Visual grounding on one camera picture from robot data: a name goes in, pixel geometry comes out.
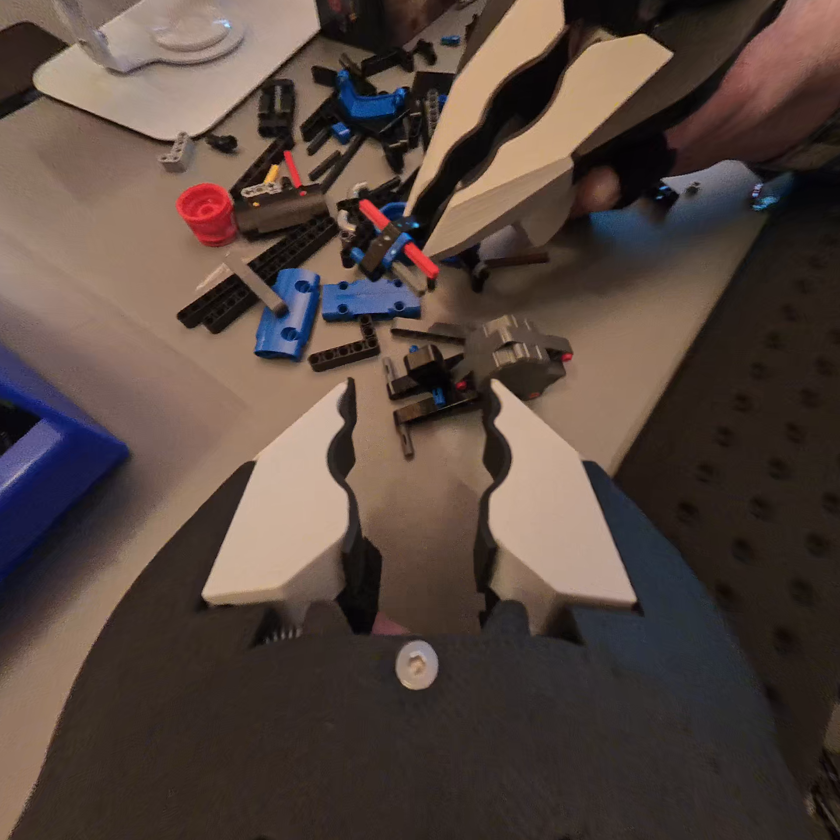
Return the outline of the person's right forearm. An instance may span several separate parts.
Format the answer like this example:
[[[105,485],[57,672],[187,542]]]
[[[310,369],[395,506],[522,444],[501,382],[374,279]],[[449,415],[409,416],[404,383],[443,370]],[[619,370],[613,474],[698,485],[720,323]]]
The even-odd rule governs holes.
[[[768,161],[750,163],[748,167],[757,174],[792,172],[838,177],[839,111],[782,154]]]

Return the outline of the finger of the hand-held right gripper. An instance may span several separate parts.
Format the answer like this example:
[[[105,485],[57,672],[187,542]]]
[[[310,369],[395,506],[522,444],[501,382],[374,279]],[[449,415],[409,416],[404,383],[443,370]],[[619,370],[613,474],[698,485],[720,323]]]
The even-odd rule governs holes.
[[[564,2],[488,2],[406,211],[426,228],[499,228],[570,169],[540,129],[569,61]]]
[[[646,35],[588,45],[571,63],[562,32],[488,93],[486,42],[459,72],[424,158],[424,253],[453,256],[507,225],[535,245],[567,218],[573,153],[673,53]]]

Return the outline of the small clear bag scrap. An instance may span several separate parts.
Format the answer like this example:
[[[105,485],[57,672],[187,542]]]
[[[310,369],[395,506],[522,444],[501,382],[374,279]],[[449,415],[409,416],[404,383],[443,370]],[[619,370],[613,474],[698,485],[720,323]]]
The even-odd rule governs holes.
[[[749,199],[750,209],[757,213],[769,211],[789,195],[794,185],[795,175],[792,173],[777,174],[765,181],[756,183]]]

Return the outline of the grey pull-back motor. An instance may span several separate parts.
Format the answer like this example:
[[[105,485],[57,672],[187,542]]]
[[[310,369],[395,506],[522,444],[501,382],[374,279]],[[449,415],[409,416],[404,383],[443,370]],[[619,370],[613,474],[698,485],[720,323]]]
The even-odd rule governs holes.
[[[481,323],[465,338],[463,376],[477,389],[498,380],[520,400],[540,397],[566,375],[571,343],[542,332],[531,320],[510,314]]]

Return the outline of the black cylinder motor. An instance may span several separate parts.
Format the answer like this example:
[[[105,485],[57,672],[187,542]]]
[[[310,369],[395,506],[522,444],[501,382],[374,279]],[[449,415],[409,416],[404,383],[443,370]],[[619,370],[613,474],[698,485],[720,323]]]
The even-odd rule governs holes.
[[[278,235],[288,228],[306,224],[313,218],[330,216],[326,196],[318,184],[304,185],[307,194],[299,195],[294,186],[284,186],[280,194],[234,200],[238,231],[248,241]]]

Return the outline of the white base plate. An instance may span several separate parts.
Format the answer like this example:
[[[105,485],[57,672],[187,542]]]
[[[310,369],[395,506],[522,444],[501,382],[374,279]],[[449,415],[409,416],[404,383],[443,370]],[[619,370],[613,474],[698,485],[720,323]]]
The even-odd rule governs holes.
[[[314,1],[227,1],[246,26],[240,46],[202,65],[151,65],[117,75],[76,44],[41,65],[35,88],[47,98],[158,141],[204,134],[320,30]]]

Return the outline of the printed toy truck box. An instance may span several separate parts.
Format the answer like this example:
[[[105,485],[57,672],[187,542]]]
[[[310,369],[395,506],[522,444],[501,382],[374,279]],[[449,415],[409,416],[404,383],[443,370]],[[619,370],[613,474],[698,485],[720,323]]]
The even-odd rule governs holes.
[[[404,46],[449,9],[473,1],[317,1],[321,34],[374,53]]]

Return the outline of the black angled beam assembly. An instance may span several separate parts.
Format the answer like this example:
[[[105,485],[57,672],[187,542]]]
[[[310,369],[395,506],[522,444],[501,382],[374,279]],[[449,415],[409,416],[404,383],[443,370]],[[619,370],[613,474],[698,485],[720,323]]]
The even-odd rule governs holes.
[[[405,213],[405,206],[377,206],[370,198],[361,199],[360,221],[342,247],[342,262],[357,267],[369,280],[401,281],[422,296],[436,289],[439,267],[422,250],[425,227]]]

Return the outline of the blue curved panel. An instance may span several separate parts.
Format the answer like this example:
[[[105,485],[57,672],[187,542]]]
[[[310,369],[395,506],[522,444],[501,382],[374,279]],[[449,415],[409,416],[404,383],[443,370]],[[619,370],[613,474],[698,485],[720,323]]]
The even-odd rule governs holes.
[[[335,86],[343,110],[351,120],[393,120],[404,111],[409,88],[399,87],[390,93],[365,95],[357,92],[347,70],[336,75]]]

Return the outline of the red wheel hub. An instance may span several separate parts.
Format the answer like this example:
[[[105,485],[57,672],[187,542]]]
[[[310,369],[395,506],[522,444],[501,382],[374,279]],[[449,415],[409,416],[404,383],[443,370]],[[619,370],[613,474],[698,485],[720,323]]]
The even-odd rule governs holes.
[[[205,182],[188,187],[177,197],[175,209],[203,246],[223,247],[238,236],[233,199],[218,184]]]

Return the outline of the person's right hand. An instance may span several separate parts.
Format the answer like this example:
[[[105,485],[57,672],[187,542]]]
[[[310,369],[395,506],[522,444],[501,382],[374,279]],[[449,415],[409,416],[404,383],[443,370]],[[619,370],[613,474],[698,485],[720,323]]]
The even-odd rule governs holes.
[[[699,110],[666,133],[671,175],[768,161],[839,109],[839,2],[790,1]]]

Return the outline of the blue holed panel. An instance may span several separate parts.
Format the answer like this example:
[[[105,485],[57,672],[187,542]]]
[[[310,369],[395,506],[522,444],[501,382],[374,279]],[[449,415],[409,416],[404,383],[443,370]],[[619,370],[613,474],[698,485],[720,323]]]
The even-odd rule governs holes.
[[[277,316],[264,309],[255,334],[255,356],[300,362],[319,309],[321,277],[309,269],[282,269],[271,289],[287,304],[287,313]]]
[[[370,316],[374,320],[420,319],[420,297],[401,280],[360,278],[322,287],[321,315],[325,322],[345,322]]]

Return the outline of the black blue LEGO assembly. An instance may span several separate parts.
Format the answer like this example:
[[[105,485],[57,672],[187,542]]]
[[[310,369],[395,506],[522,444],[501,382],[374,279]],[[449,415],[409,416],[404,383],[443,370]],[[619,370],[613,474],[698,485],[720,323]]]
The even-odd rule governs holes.
[[[444,357],[432,343],[413,347],[404,356],[402,375],[391,358],[382,359],[387,395],[401,404],[393,411],[393,422],[405,459],[414,457],[413,426],[479,409],[473,374],[456,372],[463,360],[462,353]]]

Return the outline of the blue wheel hub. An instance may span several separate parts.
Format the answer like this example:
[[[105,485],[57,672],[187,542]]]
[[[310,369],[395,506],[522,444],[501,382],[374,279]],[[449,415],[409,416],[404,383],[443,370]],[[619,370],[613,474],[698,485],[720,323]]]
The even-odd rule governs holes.
[[[413,268],[415,262],[406,253],[406,247],[417,244],[419,226],[412,216],[404,215],[404,202],[391,202],[381,207],[381,213],[387,220],[387,227],[391,231],[380,232],[378,239],[383,246],[383,257],[380,261],[381,272],[389,272],[397,267]]]

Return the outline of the grey desk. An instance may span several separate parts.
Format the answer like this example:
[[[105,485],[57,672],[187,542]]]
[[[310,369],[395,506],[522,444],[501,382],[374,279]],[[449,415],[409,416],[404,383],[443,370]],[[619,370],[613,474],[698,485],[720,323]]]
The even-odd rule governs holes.
[[[219,261],[175,210],[192,184],[229,186],[266,146],[247,101],[166,174],[160,145],[55,101],[2,120],[2,341],[121,438],[131,459],[74,510],[2,590],[2,838],[39,775],[67,695],[144,566],[229,476],[327,394],[355,379],[350,482],[383,553],[381,607],[425,634],[477,630],[471,572],[484,435],[476,416],[413,433],[405,461],[382,363],[327,374],[253,355],[259,312],[217,335],[176,312]],[[424,304],[431,322],[513,312],[567,337],[574,362],[537,413],[609,472],[621,463],[718,301],[762,218],[748,174],[722,164],[657,223],[645,210],[566,230],[546,266],[505,269],[475,295],[458,272]]]

